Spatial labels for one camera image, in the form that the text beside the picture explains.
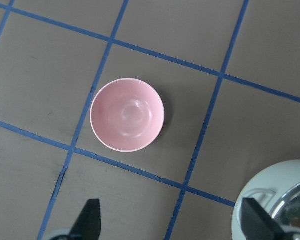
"round pink bowl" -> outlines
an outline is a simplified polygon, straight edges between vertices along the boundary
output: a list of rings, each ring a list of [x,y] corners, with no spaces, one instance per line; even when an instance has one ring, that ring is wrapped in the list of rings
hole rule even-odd
[[[156,90],[134,78],[122,78],[104,86],[95,96],[90,122],[96,137],[108,148],[135,152],[159,135],[165,109]]]

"gridded surface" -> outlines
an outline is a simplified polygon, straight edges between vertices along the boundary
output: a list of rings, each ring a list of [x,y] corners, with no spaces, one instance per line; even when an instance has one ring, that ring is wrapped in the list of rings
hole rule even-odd
[[[126,77],[166,113],[132,153],[103,146],[88,114]],[[0,239],[68,229],[99,198],[103,240],[230,240],[243,186],[290,159],[300,0],[0,0]]]

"white handle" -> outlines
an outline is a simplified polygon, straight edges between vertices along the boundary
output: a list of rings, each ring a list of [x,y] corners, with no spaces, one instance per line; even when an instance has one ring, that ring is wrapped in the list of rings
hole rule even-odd
[[[236,215],[236,221],[238,222],[238,224],[239,224],[240,227],[241,227],[241,205],[242,205],[242,199],[243,198],[251,198],[252,196],[254,196],[256,194],[263,194],[263,195],[266,196],[265,198],[262,198],[261,200],[257,200],[256,199],[256,201],[264,209],[266,208],[266,206],[268,205],[268,203],[270,202],[270,200],[276,195],[276,193],[274,191],[269,190],[269,189],[263,189],[263,188],[255,188],[255,189],[251,189],[250,191],[247,191],[241,197],[241,199],[236,203],[237,207],[236,207],[235,215]]]

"bowl rim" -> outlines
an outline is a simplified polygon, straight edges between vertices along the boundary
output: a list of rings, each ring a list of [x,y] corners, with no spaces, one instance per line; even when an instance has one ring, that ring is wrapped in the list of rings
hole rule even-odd
[[[100,93],[105,89],[107,88],[108,86],[112,85],[112,84],[115,84],[117,82],[122,82],[122,81],[135,81],[135,82],[138,82],[138,83],[141,83],[141,84],[144,84],[146,85],[148,88],[150,88],[154,93],[155,95],[157,96],[157,99],[158,101],[160,102],[160,106],[161,106],[161,110],[163,112],[163,118],[162,118],[162,122],[160,123],[160,126],[158,128],[158,132],[156,133],[156,135],[151,138],[151,140],[149,142],[147,142],[147,144],[144,144],[143,146],[141,147],[138,147],[138,148],[135,148],[135,149],[131,149],[131,150],[124,150],[124,149],[117,149],[117,148],[114,148],[112,146],[109,146],[108,144],[106,144],[104,141],[101,140],[101,138],[98,136],[98,134],[96,133],[95,129],[94,129],[94,125],[93,125],[93,122],[92,122],[92,109],[93,109],[93,106],[95,104],[95,101],[96,99],[98,98],[98,96],[100,95]],[[161,130],[164,126],[164,122],[165,122],[165,107],[164,107],[164,103],[160,97],[160,95],[158,94],[158,92],[151,86],[149,85],[148,83],[146,83],[145,81],[142,81],[142,80],[139,80],[139,79],[136,79],[136,78],[129,78],[129,77],[125,77],[125,78],[120,78],[120,79],[117,79],[117,80],[114,80],[114,81],[111,81],[109,83],[107,83],[105,86],[103,86],[99,92],[95,95],[92,103],[91,103],[91,106],[90,106],[90,125],[91,125],[91,128],[93,130],[93,133],[94,135],[98,138],[98,140],[103,144],[105,145],[106,147],[108,147],[109,149],[112,149],[114,151],[117,151],[117,152],[122,152],[122,153],[131,153],[131,152],[136,152],[136,151],[139,151],[141,149],[144,149],[146,148],[147,146],[149,146],[150,144],[152,144],[156,139],[157,137],[159,136],[159,134],[161,133]]]

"bowl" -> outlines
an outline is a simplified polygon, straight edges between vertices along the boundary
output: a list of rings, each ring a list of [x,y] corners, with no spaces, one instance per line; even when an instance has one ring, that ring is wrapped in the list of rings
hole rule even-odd
[[[165,119],[163,102],[144,81],[122,78],[105,85],[95,96],[90,122],[96,137],[118,152],[135,152],[150,145]]]

